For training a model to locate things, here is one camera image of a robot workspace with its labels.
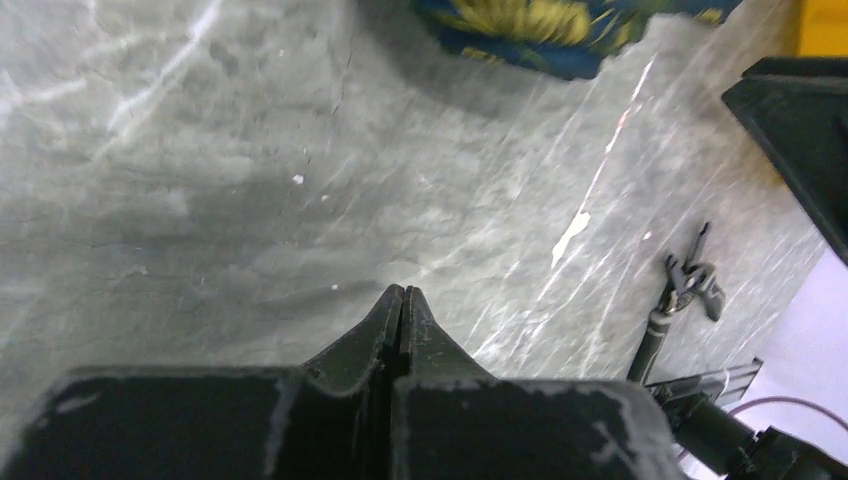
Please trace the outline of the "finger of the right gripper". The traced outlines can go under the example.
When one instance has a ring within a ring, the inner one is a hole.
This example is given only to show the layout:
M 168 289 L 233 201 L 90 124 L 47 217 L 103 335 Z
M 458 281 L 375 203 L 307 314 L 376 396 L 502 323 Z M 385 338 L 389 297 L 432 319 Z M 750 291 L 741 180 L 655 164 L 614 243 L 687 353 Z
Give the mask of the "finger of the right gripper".
M 766 57 L 721 100 L 847 261 L 847 59 Z

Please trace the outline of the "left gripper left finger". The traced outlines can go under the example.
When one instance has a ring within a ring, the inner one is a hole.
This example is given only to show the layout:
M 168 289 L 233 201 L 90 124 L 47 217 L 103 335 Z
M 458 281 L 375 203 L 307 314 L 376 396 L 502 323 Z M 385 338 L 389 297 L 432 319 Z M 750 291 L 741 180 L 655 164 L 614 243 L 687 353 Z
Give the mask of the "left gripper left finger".
M 300 366 L 91 367 L 36 403 L 5 479 L 384 479 L 405 292 Z

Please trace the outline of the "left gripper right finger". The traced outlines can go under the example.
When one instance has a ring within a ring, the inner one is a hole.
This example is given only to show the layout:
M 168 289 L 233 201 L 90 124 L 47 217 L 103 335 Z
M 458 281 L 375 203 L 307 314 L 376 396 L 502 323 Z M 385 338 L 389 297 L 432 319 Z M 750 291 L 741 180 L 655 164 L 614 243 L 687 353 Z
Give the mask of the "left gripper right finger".
M 680 479 L 668 422 L 621 380 L 499 379 L 404 295 L 408 373 L 394 385 L 398 479 Z

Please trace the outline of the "blue yellow floral tie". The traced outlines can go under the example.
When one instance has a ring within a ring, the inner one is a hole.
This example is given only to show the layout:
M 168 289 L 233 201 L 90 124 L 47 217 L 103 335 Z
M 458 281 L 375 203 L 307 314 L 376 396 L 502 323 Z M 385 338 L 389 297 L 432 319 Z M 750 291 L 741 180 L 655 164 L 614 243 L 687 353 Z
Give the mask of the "blue yellow floral tie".
M 641 41 L 655 15 L 723 23 L 739 5 L 715 0 L 454 0 L 410 6 L 448 53 L 564 80 L 589 80 Z

